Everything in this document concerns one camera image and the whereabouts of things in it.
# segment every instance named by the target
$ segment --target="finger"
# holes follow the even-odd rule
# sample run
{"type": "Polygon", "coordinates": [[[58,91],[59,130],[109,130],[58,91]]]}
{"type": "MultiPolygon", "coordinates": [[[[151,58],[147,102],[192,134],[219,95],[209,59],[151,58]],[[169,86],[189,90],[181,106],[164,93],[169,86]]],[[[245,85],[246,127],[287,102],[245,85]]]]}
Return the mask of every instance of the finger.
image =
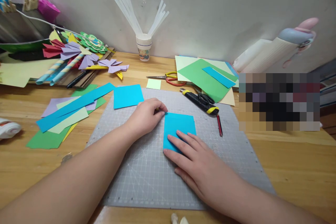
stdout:
{"type": "Polygon", "coordinates": [[[154,118],[156,119],[157,122],[159,122],[164,115],[165,115],[165,112],[164,111],[160,111],[160,112],[157,112],[154,115],[154,118]]]}
{"type": "Polygon", "coordinates": [[[200,146],[200,144],[193,139],[192,137],[184,134],[183,132],[177,130],[176,134],[181,137],[185,142],[187,142],[194,150],[198,151],[200,149],[202,149],[202,146],[200,146]]]}
{"type": "Polygon", "coordinates": [[[167,109],[166,105],[163,104],[162,101],[154,98],[153,101],[152,101],[152,104],[154,105],[154,109],[159,108],[159,109],[163,110],[164,112],[168,112],[168,109],[167,109]]]}
{"type": "Polygon", "coordinates": [[[166,155],[167,158],[169,158],[171,161],[173,161],[177,166],[181,167],[185,171],[190,171],[192,167],[192,161],[188,159],[187,157],[183,156],[180,153],[177,153],[173,150],[164,149],[163,150],[164,155],[166,155]]]}
{"type": "Polygon", "coordinates": [[[207,144],[205,142],[203,142],[203,140],[201,138],[199,138],[198,136],[191,134],[188,132],[188,136],[190,136],[191,138],[193,138],[194,140],[196,140],[200,146],[203,147],[203,149],[209,149],[209,147],[207,146],[207,144]]]}
{"type": "Polygon", "coordinates": [[[184,155],[189,159],[195,160],[197,152],[186,142],[183,142],[181,139],[176,138],[172,135],[168,135],[168,140],[174,144],[184,155]]]}
{"type": "Polygon", "coordinates": [[[200,198],[203,197],[203,195],[202,195],[200,189],[198,188],[195,180],[188,173],[186,173],[180,167],[175,168],[175,173],[183,179],[183,181],[198,195],[198,197],[200,197],[200,198]]]}

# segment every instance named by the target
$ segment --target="hand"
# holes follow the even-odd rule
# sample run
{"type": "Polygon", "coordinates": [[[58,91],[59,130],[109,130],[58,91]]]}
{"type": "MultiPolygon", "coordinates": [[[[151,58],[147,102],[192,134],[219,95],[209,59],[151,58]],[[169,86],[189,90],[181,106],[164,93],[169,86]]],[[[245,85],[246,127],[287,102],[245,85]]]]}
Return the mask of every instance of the hand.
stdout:
{"type": "Polygon", "coordinates": [[[125,124],[129,125],[129,129],[134,129],[140,138],[151,132],[166,112],[168,109],[161,101],[151,98],[139,103],[125,124]]]}
{"type": "Polygon", "coordinates": [[[163,153],[178,167],[175,173],[210,207],[230,216],[234,202],[243,200],[247,182],[227,166],[199,137],[181,131],[176,132],[182,140],[168,135],[185,155],[164,149],[163,153]]]}

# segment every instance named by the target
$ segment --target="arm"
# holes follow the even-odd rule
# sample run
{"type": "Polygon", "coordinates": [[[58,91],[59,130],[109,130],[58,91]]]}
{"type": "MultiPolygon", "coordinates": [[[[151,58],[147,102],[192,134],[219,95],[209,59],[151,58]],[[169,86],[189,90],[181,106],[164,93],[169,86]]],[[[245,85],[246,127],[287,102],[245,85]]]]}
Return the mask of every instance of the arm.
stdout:
{"type": "Polygon", "coordinates": [[[178,165],[176,174],[218,212],[244,224],[323,224],[317,216],[266,193],[240,178],[199,137],[177,131],[168,136],[185,156],[172,150],[164,154],[178,165]]]}
{"type": "Polygon", "coordinates": [[[0,211],[0,222],[87,223],[128,148],[152,131],[167,111],[156,98],[139,104],[124,125],[106,134],[4,207],[0,211]],[[156,108],[163,111],[154,114],[156,108]]]}

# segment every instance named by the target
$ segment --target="striped paper tube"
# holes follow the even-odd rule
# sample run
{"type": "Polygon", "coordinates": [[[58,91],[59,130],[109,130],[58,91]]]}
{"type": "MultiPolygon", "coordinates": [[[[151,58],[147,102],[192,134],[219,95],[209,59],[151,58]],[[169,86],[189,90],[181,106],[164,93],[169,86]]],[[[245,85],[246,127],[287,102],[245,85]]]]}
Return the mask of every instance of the striped paper tube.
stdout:
{"type": "Polygon", "coordinates": [[[81,59],[85,56],[85,54],[79,54],[76,58],[74,58],[55,78],[50,82],[50,86],[53,86],[57,81],[59,81],[69,70],[81,59]]]}
{"type": "Polygon", "coordinates": [[[63,60],[58,60],[49,70],[42,75],[35,83],[37,85],[43,84],[43,82],[49,78],[50,75],[52,75],[62,64],[64,63],[63,60]]]}

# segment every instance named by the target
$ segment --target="red handled scissors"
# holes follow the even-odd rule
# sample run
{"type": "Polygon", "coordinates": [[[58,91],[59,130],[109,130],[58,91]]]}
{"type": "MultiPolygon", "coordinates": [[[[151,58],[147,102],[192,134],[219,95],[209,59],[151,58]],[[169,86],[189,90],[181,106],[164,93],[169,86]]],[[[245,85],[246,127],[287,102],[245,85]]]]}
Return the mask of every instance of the red handled scissors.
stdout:
{"type": "Polygon", "coordinates": [[[184,86],[185,84],[187,84],[187,82],[181,82],[180,84],[172,82],[172,81],[177,81],[177,76],[173,76],[173,75],[170,75],[170,74],[177,74],[177,72],[176,71],[175,72],[169,72],[169,73],[166,73],[163,76],[147,76],[147,78],[165,79],[166,82],[168,82],[170,85],[173,85],[173,86],[184,86]]]}

